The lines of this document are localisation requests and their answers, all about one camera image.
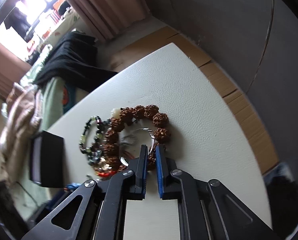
black bead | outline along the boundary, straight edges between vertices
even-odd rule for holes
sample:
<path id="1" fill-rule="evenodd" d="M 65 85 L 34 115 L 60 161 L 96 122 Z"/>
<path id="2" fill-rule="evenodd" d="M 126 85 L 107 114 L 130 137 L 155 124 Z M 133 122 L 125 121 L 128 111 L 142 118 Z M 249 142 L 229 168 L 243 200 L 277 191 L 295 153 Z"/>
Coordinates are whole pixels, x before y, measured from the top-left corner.
<path id="1" fill-rule="evenodd" d="M 105 129 L 103 124 L 98 124 L 97 128 L 100 130 L 100 132 L 97 131 L 97 133 L 101 133 L 101 131 L 103 131 Z"/>

pink curtain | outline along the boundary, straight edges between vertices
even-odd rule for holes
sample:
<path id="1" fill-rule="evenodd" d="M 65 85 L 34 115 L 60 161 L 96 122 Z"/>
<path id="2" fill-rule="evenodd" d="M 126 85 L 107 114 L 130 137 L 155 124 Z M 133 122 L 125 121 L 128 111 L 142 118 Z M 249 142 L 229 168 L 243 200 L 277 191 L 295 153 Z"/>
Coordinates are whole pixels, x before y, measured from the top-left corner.
<path id="1" fill-rule="evenodd" d="M 28 72 L 31 66 L 18 58 L 0 43 L 0 98 L 6 99 L 13 83 Z"/>
<path id="2" fill-rule="evenodd" d="M 95 36 L 105 41 L 133 22 L 144 19 L 149 10 L 144 0 L 68 0 Z"/>

white tabletop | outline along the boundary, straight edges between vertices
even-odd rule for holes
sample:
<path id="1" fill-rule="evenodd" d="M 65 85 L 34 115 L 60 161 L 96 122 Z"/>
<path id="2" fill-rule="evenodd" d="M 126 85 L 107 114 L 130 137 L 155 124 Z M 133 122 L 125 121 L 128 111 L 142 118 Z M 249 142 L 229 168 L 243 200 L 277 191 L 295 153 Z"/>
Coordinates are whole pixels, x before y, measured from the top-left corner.
<path id="1" fill-rule="evenodd" d="M 103 120 L 113 108 L 155 104 L 170 120 L 167 156 L 195 179 L 219 179 L 271 226 L 262 176 L 235 117 L 196 65 L 169 44 L 144 57 L 98 87 L 49 132 L 65 139 L 65 177 L 82 183 L 93 174 L 78 143 L 85 122 Z M 179 239 L 176 200 L 159 199 L 155 172 L 148 175 L 145 200 L 128 201 L 125 239 Z"/>

brown bead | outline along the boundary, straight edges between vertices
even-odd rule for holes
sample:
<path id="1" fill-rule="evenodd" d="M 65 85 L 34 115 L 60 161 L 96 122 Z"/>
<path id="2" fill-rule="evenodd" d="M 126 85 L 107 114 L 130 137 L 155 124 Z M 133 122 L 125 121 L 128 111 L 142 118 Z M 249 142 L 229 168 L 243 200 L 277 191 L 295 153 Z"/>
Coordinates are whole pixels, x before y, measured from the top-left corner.
<path id="1" fill-rule="evenodd" d="M 110 129 L 106 132 L 105 139 L 108 143 L 116 143 L 119 140 L 119 134 L 116 131 Z"/>
<path id="2" fill-rule="evenodd" d="M 119 160 L 119 157 L 108 157 L 106 159 L 106 163 L 112 168 L 112 170 L 117 171 L 119 169 L 119 166 L 121 165 L 121 162 Z"/>
<path id="3" fill-rule="evenodd" d="M 108 156 L 118 156 L 119 146 L 116 143 L 107 143 L 103 147 L 103 153 Z"/>
<path id="4" fill-rule="evenodd" d="M 120 119 L 127 123 L 127 125 L 131 125 L 132 124 L 132 118 L 133 118 L 133 113 L 132 113 L 133 109 L 126 107 L 121 109 L 120 112 Z"/>
<path id="5" fill-rule="evenodd" d="M 110 126 L 111 126 L 111 129 L 116 132 L 121 132 L 125 128 L 123 121 L 117 118 L 111 118 Z"/>
<path id="6" fill-rule="evenodd" d="M 166 125 L 169 123 L 169 118 L 167 114 L 156 113 L 153 116 L 152 122 L 154 126 L 162 128 L 162 127 L 166 127 Z"/>
<path id="7" fill-rule="evenodd" d="M 157 128 L 154 132 L 155 139 L 160 143 L 165 143 L 170 140 L 170 133 L 165 128 Z"/>
<path id="8" fill-rule="evenodd" d="M 153 156 L 153 153 L 148 155 L 147 170 L 152 171 L 156 168 L 156 157 Z"/>
<path id="9" fill-rule="evenodd" d="M 145 118 L 145 107 L 144 106 L 136 106 L 132 110 L 133 117 L 137 120 L 144 119 Z"/>
<path id="10" fill-rule="evenodd" d="M 159 111 L 159 107 L 156 105 L 148 105 L 145 107 L 145 117 L 147 117 L 148 119 L 152 120 L 153 116 L 158 113 Z"/>
<path id="11" fill-rule="evenodd" d="M 156 168 L 156 147 L 160 143 L 155 142 L 153 145 L 152 152 L 148 155 L 148 163 L 147 163 L 147 170 L 152 171 Z"/>

blue object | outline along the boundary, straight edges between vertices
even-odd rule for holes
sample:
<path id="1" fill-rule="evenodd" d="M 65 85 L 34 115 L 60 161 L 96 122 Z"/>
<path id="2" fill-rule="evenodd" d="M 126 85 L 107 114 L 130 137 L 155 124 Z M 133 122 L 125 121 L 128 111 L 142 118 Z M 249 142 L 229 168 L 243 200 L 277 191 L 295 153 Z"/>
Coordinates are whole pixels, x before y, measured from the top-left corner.
<path id="1" fill-rule="evenodd" d="M 80 183 L 71 183 L 67 185 L 67 189 L 75 191 L 81 184 Z"/>
<path id="2" fill-rule="evenodd" d="M 158 180 L 158 191 L 159 197 L 162 198 L 163 195 L 163 176 L 162 176 L 162 167 L 161 167 L 161 156 L 159 147 L 156 147 L 156 163 L 157 163 L 157 180 Z"/>
<path id="3" fill-rule="evenodd" d="M 67 113 L 75 104 L 76 88 L 73 85 L 66 82 L 64 86 L 63 113 Z"/>

